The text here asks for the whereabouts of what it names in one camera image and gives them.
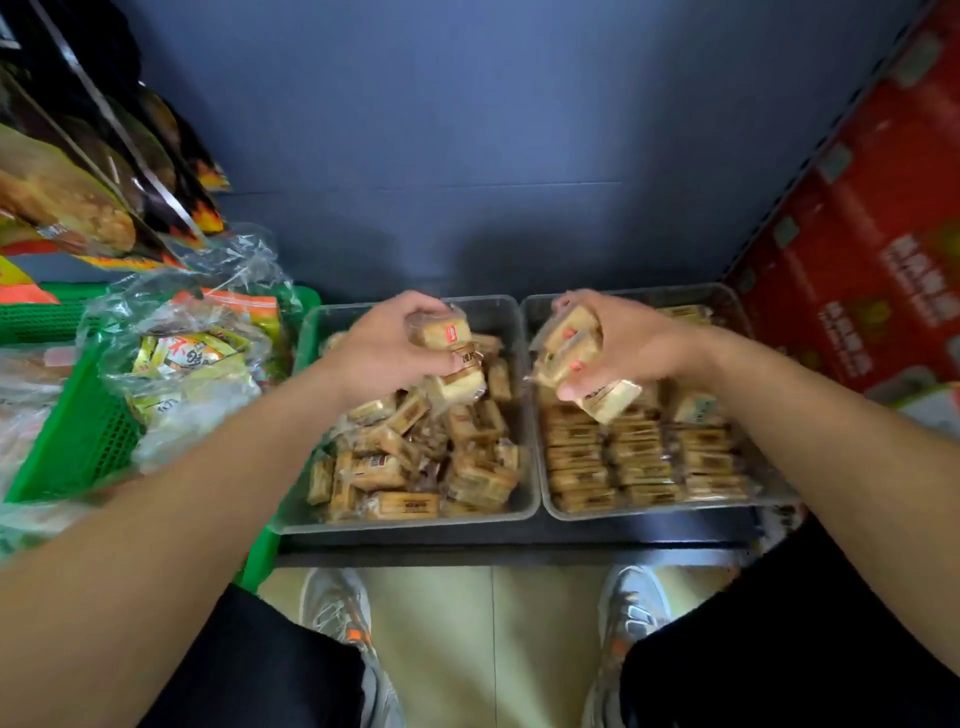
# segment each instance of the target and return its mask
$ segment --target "floor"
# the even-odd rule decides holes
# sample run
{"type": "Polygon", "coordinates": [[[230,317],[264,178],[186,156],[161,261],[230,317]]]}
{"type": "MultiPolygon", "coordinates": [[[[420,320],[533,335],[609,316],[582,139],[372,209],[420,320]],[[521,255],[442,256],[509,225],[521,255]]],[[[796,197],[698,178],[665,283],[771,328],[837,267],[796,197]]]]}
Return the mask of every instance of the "floor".
{"type": "MultiPolygon", "coordinates": [[[[366,569],[373,643],[409,728],[576,728],[599,659],[600,567],[366,569]]],[[[729,582],[722,569],[661,568],[674,615],[729,582]]],[[[298,618],[303,569],[260,595],[298,618]]]]}

